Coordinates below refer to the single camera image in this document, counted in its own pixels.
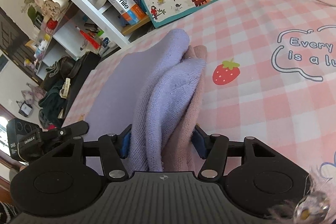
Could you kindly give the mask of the purple and pink sweater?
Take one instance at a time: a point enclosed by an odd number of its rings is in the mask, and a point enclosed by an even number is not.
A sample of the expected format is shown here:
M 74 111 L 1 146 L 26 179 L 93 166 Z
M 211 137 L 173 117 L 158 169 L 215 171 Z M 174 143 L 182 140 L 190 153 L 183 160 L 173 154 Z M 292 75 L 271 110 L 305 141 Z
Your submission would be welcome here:
M 125 55 L 85 116 L 85 141 L 131 126 L 128 173 L 162 172 L 162 151 L 201 82 L 206 62 L 200 53 L 196 57 L 188 34 L 175 29 L 148 50 Z

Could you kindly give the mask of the dark teal garment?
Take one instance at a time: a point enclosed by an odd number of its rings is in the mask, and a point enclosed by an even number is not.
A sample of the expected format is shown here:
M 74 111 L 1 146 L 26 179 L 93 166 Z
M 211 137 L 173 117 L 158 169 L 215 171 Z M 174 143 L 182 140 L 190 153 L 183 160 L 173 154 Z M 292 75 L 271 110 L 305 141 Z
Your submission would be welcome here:
M 66 106 L 67 100 L 60 96 L 60 90 L 64 82 L 58 81 L 38 102 L 39 107 L 39 121 L 44 129 L 50 124 L 57 128 L 61 128 L 64 119 L 58 118 L 60 112 Z

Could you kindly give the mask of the brown leather shoe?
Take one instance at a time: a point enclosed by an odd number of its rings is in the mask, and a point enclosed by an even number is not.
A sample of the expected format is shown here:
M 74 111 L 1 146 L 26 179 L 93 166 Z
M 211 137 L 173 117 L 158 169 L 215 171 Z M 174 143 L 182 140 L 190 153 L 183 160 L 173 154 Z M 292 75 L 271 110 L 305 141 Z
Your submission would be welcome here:
M 49 91 L 58 82 L 64 82 L 66 78 L 74 78 L 79 69 L 80 63 L 68 56 L 64 56 L 45 69 L 47 74 L 41 84 L 41 88 Z

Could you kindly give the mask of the black box under shoe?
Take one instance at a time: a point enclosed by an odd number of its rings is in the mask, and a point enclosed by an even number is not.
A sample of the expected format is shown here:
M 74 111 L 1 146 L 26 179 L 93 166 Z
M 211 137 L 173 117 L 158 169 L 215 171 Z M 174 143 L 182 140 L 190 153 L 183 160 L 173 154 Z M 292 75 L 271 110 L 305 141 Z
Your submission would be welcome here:
M 87 52 L 76 61 L 76 64 L 70 73 L 70 90 L 63 110 L 63 119 L 65 119 L 69 113 L 72 104 L 86 81 L 86 78 L 89 76 L 91 71 L 97 67 L 100 60 L 101 57 L 96 53 Z

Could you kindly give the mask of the pink checkered tablecloth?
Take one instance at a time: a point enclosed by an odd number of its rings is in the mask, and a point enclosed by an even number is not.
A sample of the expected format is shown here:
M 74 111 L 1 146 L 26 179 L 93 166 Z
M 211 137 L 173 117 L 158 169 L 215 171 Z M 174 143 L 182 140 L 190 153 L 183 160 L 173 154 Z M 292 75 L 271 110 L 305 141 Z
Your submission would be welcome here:
M 335 0 L 220 0 L 153 30 L 97 66 L 66 124 L 86 117 L 125 55 L 175 28 L 207 48 L 205 132 L 254 136 L 335 182 Z

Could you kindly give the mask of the red tassel charm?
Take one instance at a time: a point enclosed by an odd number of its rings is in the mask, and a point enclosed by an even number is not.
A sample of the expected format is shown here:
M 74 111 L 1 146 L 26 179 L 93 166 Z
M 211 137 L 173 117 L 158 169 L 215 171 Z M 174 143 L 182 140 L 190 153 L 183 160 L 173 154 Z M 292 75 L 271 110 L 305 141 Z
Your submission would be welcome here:
M 76 30 L 78 30 L 78 32 L 80 32 L 81 36 L 84 37 L 85 40 L 87 40 L 94 49 L 99 50 L 101 47 L 101 44 L 92 36 L 90 36 L 89 34 L 87 34 L 86 32 L 82 31 L 78 26 L 76 26 Z

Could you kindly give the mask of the usmile white orange box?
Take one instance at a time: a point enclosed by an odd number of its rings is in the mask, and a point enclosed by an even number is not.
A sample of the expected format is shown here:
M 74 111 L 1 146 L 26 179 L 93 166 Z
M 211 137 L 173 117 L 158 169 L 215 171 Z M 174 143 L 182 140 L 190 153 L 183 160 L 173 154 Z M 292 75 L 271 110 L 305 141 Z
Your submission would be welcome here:
M 120 15 L 130 24 L 139 23 L 146 14 L 134 0 L 108 0 Z

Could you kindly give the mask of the cat decoration plaque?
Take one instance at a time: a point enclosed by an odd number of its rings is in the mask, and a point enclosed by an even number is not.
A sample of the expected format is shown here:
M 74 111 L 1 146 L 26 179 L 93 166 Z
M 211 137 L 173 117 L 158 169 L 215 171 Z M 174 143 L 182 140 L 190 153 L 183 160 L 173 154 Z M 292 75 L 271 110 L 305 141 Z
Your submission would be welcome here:
M 69 0 L 34 0 L 40 7 L 42 15 L 58 21 L 62 12 L 66 10 Z

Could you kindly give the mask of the white bookshelf frame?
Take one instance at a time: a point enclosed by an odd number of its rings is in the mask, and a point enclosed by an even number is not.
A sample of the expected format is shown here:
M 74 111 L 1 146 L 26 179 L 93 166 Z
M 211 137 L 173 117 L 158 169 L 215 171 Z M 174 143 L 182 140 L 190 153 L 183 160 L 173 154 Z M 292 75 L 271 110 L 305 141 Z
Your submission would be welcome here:
M 71 57 L 78 59 L 84 54 L 80 49 L 84 43 L 84 36 L 76 29 L 80 27 L 85 30 L 83 16 L 87 16 L 90 22 L 104 31 L 103 38 L 108 38 L 118 47 L 125 48 L 130 44 L 128 36 L 122 33 L 118 13 L 112 10 L 110 2 L 106 1 L 103 5 L 99 5 L 98 0 L 71 0 L 71 2 L 79 11 L 72 18 L 64 19 L 53 35 Z

